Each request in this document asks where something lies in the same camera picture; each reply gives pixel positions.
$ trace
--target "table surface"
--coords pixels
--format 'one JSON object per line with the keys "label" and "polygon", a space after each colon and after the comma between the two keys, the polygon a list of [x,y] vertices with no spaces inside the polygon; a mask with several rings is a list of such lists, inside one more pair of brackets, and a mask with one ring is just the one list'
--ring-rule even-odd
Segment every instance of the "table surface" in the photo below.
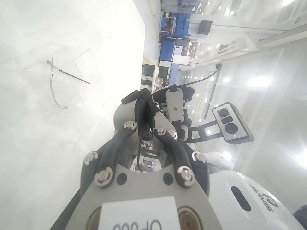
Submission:
{"label": "table surface", "polygon": [[[112,137],[120,100],[140,88],[145,26],[132,0],[0,4],[1,228],[49,229],[79,188],[83,157]],[[51,95],[51,57],[91,83],[55,72],[67,109]]]}

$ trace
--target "ceiling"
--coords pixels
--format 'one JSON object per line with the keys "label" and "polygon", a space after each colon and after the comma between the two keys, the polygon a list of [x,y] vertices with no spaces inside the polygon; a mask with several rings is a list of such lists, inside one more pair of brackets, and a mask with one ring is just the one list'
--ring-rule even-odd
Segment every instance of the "ceiling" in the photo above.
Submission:
{"label": "ceiling", "polygon": [[[194,34],[201,20],[213,20],[208,36]],[[306,24],[307,0],[208,0],[204,12],[191,15],[190,21],[191,39],[199,43],[191,62],[202,64],[232,45],[240,52],[260,39]]]}

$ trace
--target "black wire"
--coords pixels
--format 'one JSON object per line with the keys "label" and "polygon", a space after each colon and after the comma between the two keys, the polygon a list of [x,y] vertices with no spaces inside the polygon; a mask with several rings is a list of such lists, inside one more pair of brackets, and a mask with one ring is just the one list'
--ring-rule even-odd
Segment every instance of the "black wire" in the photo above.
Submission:
{"label": "black wire", "polygon": [[179,85],[178,87],[180,87],[180,86],[187,86],[187,85],[191,85],[191,84],[194,84],[194,83],[197,83],[197,82],[200,82],[200,81],[207,80],[208,78],[210,78],[211,76],[213,76],[213,75],[216,74],[217,72],[218,72],[218,69],[216,69],[216,71],[215,71],[213,74],[211,74],[211,75],[209,75],[209,76],[207,76],[207,77],[205,77],[205,78],[203,78],[203,79],[201,79],[201,80],[189,82],[189,83],[186,83],[186,84],[182,84],[182,85]]}
{"label": "black wire", "polygon": [[189,82],[189,83],[186,83],[186,84],[181,84],[181,85],[178,85],[177,87],[187,86],[187,85],[191,85],[191,84],[194,84],[194,83],[197,83],[197,82],[200,82],[200,81],[207,80],[208,78],[210,78],[211,76],[213,76],[214,74],[216,74],[216,73],[218,72],[218,70],[219,70],[219,68],[216,69],[216,71],[215,71],[213,74],[211,74],[211,75],[209,75],[209,76],[207,76],[207,77],[205,77],[205,78],[203,78],[203,79],[201,79],[201,80]]}
{"label": "black wire", "polygon": [[143,173],[143,170],[141,170],[140,168],[140,153],[141,153],[141,145],[142,145],[142,138],[143,138],[143,133],[144,133],[144,129],[145,129],[145,125],[143,125],[143,130],[142,130],[142,134],[141,134],[141,139],[140,139],[140,143],[138,145],[138,151],[137,151],[137,162],[136,162],[136,165],[139,169],[139,171],[141,173]]}

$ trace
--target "transparent plastic sheet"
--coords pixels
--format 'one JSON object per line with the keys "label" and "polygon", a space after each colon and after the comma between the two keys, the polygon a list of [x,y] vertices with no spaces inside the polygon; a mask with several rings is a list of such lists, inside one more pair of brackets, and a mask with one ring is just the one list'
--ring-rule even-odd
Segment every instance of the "transparent plastic sheet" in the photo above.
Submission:
{"label": "transparent plastic sheet", "polygon": [[82,114],[103,90],[90,49],[49,44],[30,53],[17,60],[27,64],[18,73],[26,80],[27,90],[32,92],[27,94],[27,106],[33,111],[49,116],[73,109]]}

